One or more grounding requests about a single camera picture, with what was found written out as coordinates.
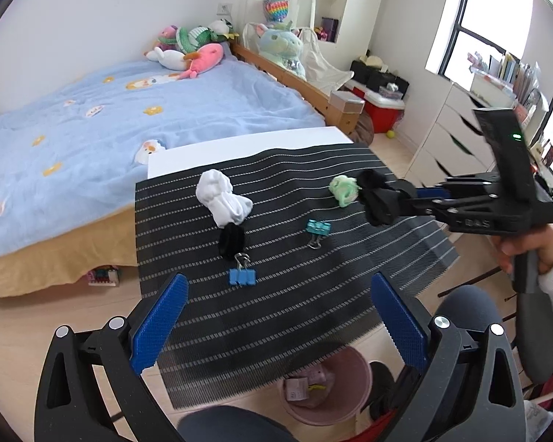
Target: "human hand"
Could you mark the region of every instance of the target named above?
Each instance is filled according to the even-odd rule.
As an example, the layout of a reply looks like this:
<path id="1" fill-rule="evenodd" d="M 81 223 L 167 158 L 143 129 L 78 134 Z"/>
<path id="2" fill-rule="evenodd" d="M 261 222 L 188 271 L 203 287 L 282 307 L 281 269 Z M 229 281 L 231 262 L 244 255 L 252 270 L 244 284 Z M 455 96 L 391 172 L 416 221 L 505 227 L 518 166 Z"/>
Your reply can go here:
<path id="1" fill-rule="evenodd" d="M 537 250 L 538 273 L 546 274 L 553 268 L 553 224 L 533 229 L 522 236 L 500 237 L 492 236 L 496 247 L 496 259 L 503 271 L 512 273 L 512 256 Z"/>

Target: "blue binder clip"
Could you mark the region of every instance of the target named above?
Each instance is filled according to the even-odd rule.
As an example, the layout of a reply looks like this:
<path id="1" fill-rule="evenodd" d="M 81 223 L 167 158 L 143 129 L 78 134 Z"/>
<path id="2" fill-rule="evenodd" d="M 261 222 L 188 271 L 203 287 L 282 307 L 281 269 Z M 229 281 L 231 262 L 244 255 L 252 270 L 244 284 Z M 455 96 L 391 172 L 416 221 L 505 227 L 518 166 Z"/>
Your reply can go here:
<path id="1" fill-rule="evenodd" d="M 256 271 L 248 269 L 250 257 L 245 253 L 237 253 L 235 255 L 237 263 L 236 269 L 229 270 L 229 285 L 230 286 L 255 286 Z"/>
<path id="2" fill-rule="evenodd" d="M 311 234 L 311 241 L 308 246 L 311 249 L 321 248 L 320 240 L 330 234 L 331 224 L 329 222 L 321 222 L 310 219 L 307 222 L 305 230 Z"/>

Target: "blue blanket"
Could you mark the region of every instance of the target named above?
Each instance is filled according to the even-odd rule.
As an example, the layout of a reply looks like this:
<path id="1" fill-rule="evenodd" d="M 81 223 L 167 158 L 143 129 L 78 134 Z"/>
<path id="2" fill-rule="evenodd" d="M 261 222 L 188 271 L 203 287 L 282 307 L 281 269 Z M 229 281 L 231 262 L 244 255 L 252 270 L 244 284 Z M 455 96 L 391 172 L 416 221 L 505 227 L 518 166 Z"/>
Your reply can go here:
<path id="1" fill-rule="evenodd" d="M 0 256 L 103 218 L 135 199 L 144 141 L 167 149 L 324 122 L 293 90 L 227 56 L 176 81 L 121 64 L 0 116 Z"/>

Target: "pink plush toy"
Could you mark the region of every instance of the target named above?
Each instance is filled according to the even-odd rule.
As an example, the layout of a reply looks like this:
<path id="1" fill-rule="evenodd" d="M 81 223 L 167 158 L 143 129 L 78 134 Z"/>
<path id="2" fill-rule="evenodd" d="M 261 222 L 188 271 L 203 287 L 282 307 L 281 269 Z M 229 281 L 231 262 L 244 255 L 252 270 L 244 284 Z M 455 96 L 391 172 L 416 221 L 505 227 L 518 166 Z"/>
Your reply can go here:
<path id="1" fill-rule="evenodd" d="M 199 50 L 184 55 L 185 60 L 191 60 L 190 67 L 180 73 L 178 79 L 196 78 L 199 73 L 210 70 L 223 58 L 223 47 L 219 43 L 209 43 Z"/>
<path id="2" fill-rule="evenodd" d="M 175 26 L 168 26 L 158 35 L 156 46 L 162 51 L 176 50 L 176 30 Z"/>

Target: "black striped placemat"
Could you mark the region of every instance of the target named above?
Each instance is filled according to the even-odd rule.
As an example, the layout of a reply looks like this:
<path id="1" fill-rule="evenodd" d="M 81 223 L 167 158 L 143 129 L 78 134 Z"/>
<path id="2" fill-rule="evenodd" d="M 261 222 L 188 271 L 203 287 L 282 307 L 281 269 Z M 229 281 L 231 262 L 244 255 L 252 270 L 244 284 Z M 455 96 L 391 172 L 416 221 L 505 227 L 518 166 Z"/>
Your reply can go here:
<path id="1" fill-rule="evenodd" d="M 242 227 L 257 286 L 232 288 L 219 257 L 220 230 L 195 197 L 207 169 L 226 174 L 254 202 Z M 329 145 L 257 155 L 143 181 L 136 188 L 136 244 L 143 297 L 180 270 L 189 302 L 158 366 L 174 408 L 251 390 L 323 358 L 380 322 L 370 279 L 384 269 L 416 295 L 457 258 L 429 217 L 372 227 L 363 207 L 340 208 L 328 190 L 339 174 L 393 174 L 368 148 Z M 312 218 L 331 223 L 307 247 Z"/>

